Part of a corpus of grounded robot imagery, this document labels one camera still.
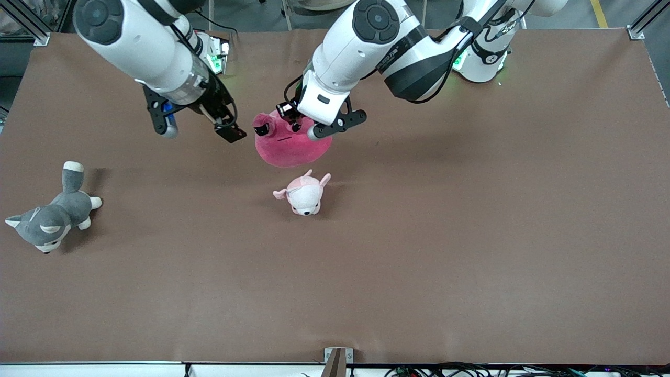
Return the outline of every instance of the husky plush tail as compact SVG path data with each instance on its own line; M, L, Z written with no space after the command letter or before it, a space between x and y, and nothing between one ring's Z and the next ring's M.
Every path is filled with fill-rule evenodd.
M79 162L67 161L63 165L63 192L76 193L84 184L84 166Z

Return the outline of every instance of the yellow floor line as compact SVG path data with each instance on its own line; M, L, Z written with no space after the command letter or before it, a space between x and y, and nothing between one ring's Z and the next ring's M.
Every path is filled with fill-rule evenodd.
M602 12L600 0L591 0L591 6L593 7L593 13L596 14L598 26L601 28L607 28L607 20L605 19L605 13Z

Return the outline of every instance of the gray plush husky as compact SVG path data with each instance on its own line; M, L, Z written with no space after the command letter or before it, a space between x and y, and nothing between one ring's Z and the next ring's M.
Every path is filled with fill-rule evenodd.
M63 165L63 192L43 207L23 215L6 218L5 222L41 252L48 254L60 246L72 227L88 229L93 209L103 205L102 199L80 191L84 182L84 166L67 161Z

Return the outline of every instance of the plush toy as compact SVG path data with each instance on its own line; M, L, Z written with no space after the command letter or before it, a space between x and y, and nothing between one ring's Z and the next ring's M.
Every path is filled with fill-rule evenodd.
M43 207L23 215L6 218L5 222L39 251L48 254L60 246L72 227L90 227L88 214L103 205L102 199L79 191L84 182L84 167L79 162L63 165L63 192Z
M253 120L256 151L265 162L278 168L292 168L314 162L326 153L332 138L312 141L307 131L314 121L303 117L299 122L284 121L276 110L269 115L256 115Z
M275 198L288 200L296 215L316 215L321 209L321 196L324 194L326 183L330 180L330 174L326 174L321 181L311 175L312 169L292 180L282 191L274 191Z

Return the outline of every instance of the magenta plush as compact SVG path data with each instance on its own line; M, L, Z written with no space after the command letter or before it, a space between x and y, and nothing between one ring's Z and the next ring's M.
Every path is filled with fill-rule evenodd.
M307 131L314 121L303 117L299 124L290 124L277 111L260 113L253 120L256 131L256 151L270 165L292 168L316 161L330 147L332 138L313 142Z

